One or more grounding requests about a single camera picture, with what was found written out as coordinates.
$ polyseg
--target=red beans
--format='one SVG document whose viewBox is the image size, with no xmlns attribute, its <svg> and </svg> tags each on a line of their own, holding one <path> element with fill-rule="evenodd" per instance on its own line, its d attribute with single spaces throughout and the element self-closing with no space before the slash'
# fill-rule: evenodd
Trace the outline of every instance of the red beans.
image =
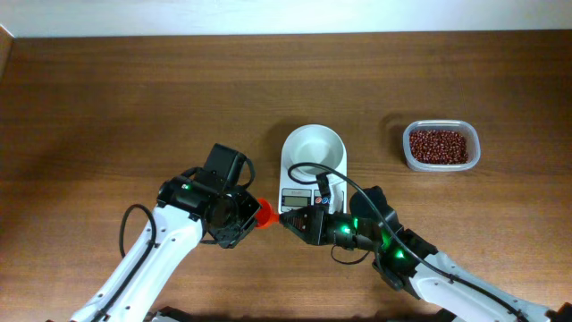
<svg viewBox="0 0 572 322">
<path fill-rule="evenodd" d="M 409 134 L 413 157 L 431 165 L 462 165 L 468 162 L 467 140 L 455 131 L 413 131 Z"/>
</svg>

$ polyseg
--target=orange object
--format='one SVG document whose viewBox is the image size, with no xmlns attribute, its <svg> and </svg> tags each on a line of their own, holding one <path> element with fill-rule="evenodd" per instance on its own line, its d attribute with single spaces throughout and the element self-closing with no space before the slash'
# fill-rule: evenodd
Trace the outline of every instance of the orange object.
<svg viewBox="0 0 572 322">
<path fill-rule="evenodd" d="M 266 199 L 259 199 L 258 202 L 262 207 L 256 215 L 257 228 L 265 229 L 274 223 L 278 223 L 278 214 L 274 212 L 270 203 Z"/>
</svg>

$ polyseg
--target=black cable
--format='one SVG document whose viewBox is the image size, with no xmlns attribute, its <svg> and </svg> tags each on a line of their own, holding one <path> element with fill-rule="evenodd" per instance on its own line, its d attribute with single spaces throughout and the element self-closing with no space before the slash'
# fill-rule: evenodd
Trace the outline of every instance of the black cable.
<svg viewBox="0 0 572 322">
<path fill-rule="evenodd" d="M 509 305 L 507 302 L 503 301 L 502 299 L 500 299 L 498 296 L 486 291 L 485 289 L 483 289 L 480 286 L 477 286 L 475 284 L 472 284 L 458 276 L 455 276 L 451 273 L 447 273 L 445 271 L 440 270 L 439 268 L 435 267 L 434 265 L 430 264 L 429 262 L 427 262 L 426 260 L 420 258 L 419 256 L 417 256 L 417 254 L 415 252 L 413 252 L 413 250 L 411 250 L 406 244 L 405 242 L 403 242 L 398 235 L 390 228 L 389 224 L 387 223 L 387 221 L 385 220 L 385 218 L 383 217 L 382 213 L 379 211 L 379 209 L 375 206 L 374 202 L 367 196 L 366 192 L 361 189 L 361 187 L 359 187 L 359 185 L 357 183 L 355 183 L 353 180 L 351 180 L 350 178 L 348 178 L 347 176 L 335 171 L 334 169 L 332 169 L 331 167 L 327 166 L 327 165 L 320 165 L 317 163 L 313 163 L 313 162 L 301 162 L 298 164 L 295 164 L 293 166 L 291 166 L 288 169 L 288 176 L 292 179 L 292 181 L 297 182 L 299 184 L 314 184 L 315 182 L 304 182 L 301 181 L 299 179 L 296 179 L 292 176 L 292 171 L 296 168 L 299 168 L 301 166 L 313 166 L 315 168 L 318 169 L 322 169 L 324 171 L 326 171 L 329 174 L 334 174 L 336 176 L 338 176 L 339 178 L 341 178 L 343 181 L 349 183 L 350 186 L 352 186 L 359 194 L 361 194 L 365 199 L 367 204 L 369 205 L 369 207 L 374 211 L 374 213 L 377 215 L 377 217 L 379 218 L 379 220 L 383 223 L 383 227 L 385 228 L 385 230 L 390 233 L 391 237 L 400 245 L 400 247 L 405 250 L 409 255 L 411 255 L 411 257 L 413 257 L 417 262 L 419 262 L 420 264 L 425 265 L 427 268 L 433 270 L 435 273 L 444 276 L 446 278 L 448 278 L 450 281 L 452 282 L 459 282 L 487 297 L 489 297 L 491 300 L 496 301 L 497 303 L 499 303 L 502 307 L 504 307 L 505 309 L 507 309 L 510 313 L 514 314 L 517 319 L 521 320 L 522 322 L 528 322 L 528 319 L 522 314 L 522 312 L 520 312 L 519 310 L 513 308 L 511 305 Z M 375 262 L 376 265 L 381 269 L 381 265 L 380 265 L 380 259 L 379 259 L 379 250 L 377 250 L 375 252 Z"/>
<path fill-rule="evenodd" d="M 337 258 L 335 258 L 335 257 L 333 256 L 333 249 L 335 249 L 336 247 L 340 247 L 340 246 L 338 246 L 338 245 L 333 245 L 333 246 L 332 246 L 332 250 L 330 250 L 330 256 L 332 256 L 332 259 L 333 259 L 336 263 L 340 263 L 340 264 L 342 264 L 342 265 L 356 265 L 356 264 L 359 264 L 359 263 L 363 262 L 363 261 L 367 258 L 367 255 L 369 255 L 369 252 L 370 252 L 370 251 L 368 250 L 368 251 L 366 252 L 366 254 L 365 254 L 364 256 L 362 256 L 361 258 L 356 259 L 356 260 L 354 260 L 354 261 L 345 262 L 345 261 L 339 260 L 339 259 L 337 259 Z"/>
<path fill-rule="evenodd" d="M 147 217 L 149 218 L 149 223 L 151 223 L 151 240 L 148 242 L 147 248 L 145 249 L 143 255 L 141 255 L 141 258 L 139 258 L 137 263 L 135 263 L 135 266 L 133 266 L 131 271 L 127 274 L 127 277 L 125 277 L 125 279 L 123 280 L 123 283 L 119 286 L 117 291 L 115 291 L 111 299 L 109 299 L 109 302 L 107 302 L 106 305 L 96 313 L 91 322 L 97 322 L 101 318 L 105 317 L 105 315 L 107 315 L 107 311 L 115 304 L 117 299 L 122 295 L 123 291 L 129 284 L 133 276 L 135 276 L 141 265 L 143 265 L 143 262 L 145 262 L 145 259 L 147 259 L 147 257 L 149 256 L 149 253 L 151 252 L 153 247 L 155 247 L 157 226 L 155 224 L 155 219 L 153 218 L 153 214 L 151 213 L 151 211 L 149 211 L 149 209 L 147 209 L 147 207 L 143 205 L 140 204 L 131 205 L 129 208 L 127 208 L 127 210 L 125 210 L 125 214 L 123 214 L 122 226 L 120 227 L 120 232 L 119 232 L 119 250 L 122 254 L 122 257 L 125 256 L 125 251 L 123 249 L 123 233 L 125 231 L 125 223 L 127 222 L 129 214 L 135 208 L 143 210 L 145 212 L 145 215 L 147 215 Z"/>
</svg>

